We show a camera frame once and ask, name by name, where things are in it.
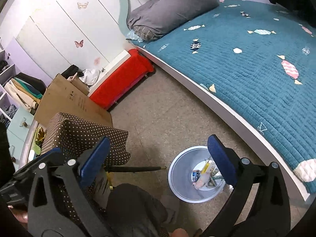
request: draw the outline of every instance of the white bag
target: white bag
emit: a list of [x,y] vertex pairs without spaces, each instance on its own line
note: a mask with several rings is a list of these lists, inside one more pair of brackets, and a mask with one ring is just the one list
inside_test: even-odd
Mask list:
[[83,71],[83,77],[79,77],[79,79],[88,86],[92,86],[96,83],[99,78],[100,70],[98,69],[85,69]]

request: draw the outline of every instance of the quilted bedspread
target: quilted bedspread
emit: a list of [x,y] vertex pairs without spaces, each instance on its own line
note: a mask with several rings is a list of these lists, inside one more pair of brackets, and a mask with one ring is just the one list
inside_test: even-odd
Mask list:
[[315,29],[278,6],[220,0],[163,38],[134,44],[228,104],[316,192]]

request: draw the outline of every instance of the drawer handle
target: drawer handle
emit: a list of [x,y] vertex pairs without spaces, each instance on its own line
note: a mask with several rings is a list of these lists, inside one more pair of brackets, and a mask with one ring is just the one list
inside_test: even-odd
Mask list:
[[22,122],[20,124],[20,127],[27,127],[26,118],[22,119]]
[[12,156],[13,155],[13,153],[14,153],[14,149],[15,149],[15,147],[12,145],[12,146],[10,146],[10,148],[9,148],[9,152],[10,152],[10,155]]

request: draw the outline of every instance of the red ottoman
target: red ottoman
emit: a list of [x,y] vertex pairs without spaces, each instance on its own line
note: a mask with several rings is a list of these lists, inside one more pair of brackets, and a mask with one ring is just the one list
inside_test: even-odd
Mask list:
[[144,75],[154,71],[151,62],[141,56],[136,49],[131,49],[128,53],[131,55],[130,58],[119,66],[90,96],[91,100],[106,110]]

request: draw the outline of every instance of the purple wall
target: purple wall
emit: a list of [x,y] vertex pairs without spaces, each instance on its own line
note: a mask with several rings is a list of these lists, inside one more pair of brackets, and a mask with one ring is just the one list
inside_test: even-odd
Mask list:
[[52,79],[28,56],[15,38],[11,40],[5,51],[10,53],[10,59],[21,72],[41,79],[46,86],[49,86]]

